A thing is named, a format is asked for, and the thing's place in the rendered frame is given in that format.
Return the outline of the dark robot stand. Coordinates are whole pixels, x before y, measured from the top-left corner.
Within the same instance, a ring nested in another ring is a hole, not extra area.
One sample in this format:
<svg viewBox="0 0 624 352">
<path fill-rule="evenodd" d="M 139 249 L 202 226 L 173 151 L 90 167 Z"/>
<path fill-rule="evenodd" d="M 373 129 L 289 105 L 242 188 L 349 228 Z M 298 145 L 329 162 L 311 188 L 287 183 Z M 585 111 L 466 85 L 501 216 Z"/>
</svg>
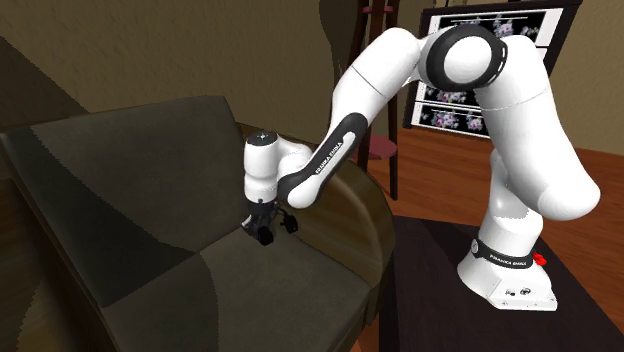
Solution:
<svg viewBox="0 0 624 352">
<path fill-rule="evenodd" d="M 380 317 L 380 352 L 624 352 L 624 334 L 550 247 L 539 241 L 554 312 L 503 311 L 456 272 L 475 226 L 397 216 L 394 279 Z"/>
</svg>

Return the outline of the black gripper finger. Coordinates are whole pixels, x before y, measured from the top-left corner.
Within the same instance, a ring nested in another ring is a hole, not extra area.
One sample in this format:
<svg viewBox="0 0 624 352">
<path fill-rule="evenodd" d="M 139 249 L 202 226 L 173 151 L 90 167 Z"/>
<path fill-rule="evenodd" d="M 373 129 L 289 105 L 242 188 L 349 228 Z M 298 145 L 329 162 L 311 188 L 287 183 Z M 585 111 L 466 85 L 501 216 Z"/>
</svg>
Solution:
<svg viewBox="0 0 624 352">
<path fill-rule="evenodd" d="M 294 234 L 298 231 L 298 221 L 294 215 L 287 213 L 283 209 L 278 209 L 277 213 L 282 216 L 282 221 L 280 222 L 280 226 L 282 226 L 287 233 Z"/>
<path fill-rule="evenodd" d="M 263 245 L 267 246 L 274 242 L 275 235 L 270 224 L 258 224 L 255 228 L 255 238 Z"/>
</svg>

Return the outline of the dark wooden coat stand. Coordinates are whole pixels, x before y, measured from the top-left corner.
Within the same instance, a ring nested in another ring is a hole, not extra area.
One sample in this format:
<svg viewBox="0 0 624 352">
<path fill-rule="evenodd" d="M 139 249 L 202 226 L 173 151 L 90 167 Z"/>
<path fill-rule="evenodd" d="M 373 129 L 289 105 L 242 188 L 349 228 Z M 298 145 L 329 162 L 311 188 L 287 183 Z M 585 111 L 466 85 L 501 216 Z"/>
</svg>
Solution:
<svg viewBox="0 0 624 352">
<path fill-rule="evenodd" d="M 372 42 L 383 30 L 397 26 L 398 10 L 400 0 L 357 0 L 357 16 L 353 41 L 349 55 L 348 64 L 361 53 L 364 45 L 365 35 Z M 361 145 L 355 154 L 368 150 L 368 155 L 358 158 L 358 165 L 367 170 L 368 161 L 388 160 L 389 161 L 389 191 L 388 194 L 393 200 L 398 199 L 398 126 L 397 126 L 397 97 L 393 97 L 387 104 L 388 117 L 388 137 L 371 133 L 368 129 Z"/>
</svg>

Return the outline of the dark olive sofa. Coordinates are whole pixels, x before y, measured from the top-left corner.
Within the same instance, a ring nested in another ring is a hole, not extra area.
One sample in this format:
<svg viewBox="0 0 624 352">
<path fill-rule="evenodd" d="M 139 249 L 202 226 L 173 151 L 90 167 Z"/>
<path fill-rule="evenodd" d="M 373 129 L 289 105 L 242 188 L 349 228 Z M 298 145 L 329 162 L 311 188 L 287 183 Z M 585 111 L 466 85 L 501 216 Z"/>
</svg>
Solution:
<svg viewBox="0 0 624 352">
<path fill-rule="evenodd" d="M 349 352 L 394 246 L 377 185 L 344 163 L 322 197 L 241 228 L 243 137 L 191 97 L 0 133 L 0 151 L 94 319 L 85 352 Z"/>
</svg>

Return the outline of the framed flower wall picture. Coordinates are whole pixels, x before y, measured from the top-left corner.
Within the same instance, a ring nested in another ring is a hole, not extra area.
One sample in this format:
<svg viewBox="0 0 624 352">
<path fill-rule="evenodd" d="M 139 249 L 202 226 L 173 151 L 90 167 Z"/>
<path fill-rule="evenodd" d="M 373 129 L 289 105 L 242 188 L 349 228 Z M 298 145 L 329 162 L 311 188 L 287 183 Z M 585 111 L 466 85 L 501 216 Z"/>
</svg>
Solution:
<svg viewBox="0 0 624 352">
<path fill-rule="evenodd" d="M 506 2 L 425 9 L 419 35 L 465 23 L 478 24 L 502 38 L 524 35 L 533 41 L 548 72 L 554 68 L 582 0 Z M 410 84 L 403 126 L 424 127 L 486 138 L 488 130 L 472 92 L 444 92 Z"/>
</svg>

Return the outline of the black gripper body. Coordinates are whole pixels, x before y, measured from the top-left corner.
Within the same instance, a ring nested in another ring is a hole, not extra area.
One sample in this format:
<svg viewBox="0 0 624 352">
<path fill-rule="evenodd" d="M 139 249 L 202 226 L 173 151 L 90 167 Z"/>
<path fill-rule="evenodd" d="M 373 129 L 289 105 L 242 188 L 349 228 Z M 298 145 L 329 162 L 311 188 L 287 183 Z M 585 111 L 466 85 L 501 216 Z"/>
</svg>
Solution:
<svg viewBox="0 0 624 352">
<path fill-rule="evenodd" d="M 250 212 L 246 220 L 248 226 L 268 226 L 278 214 L 278 205 L 274 200 L 269 202 L 248 200 L 247 204 Z"/>
</svg>

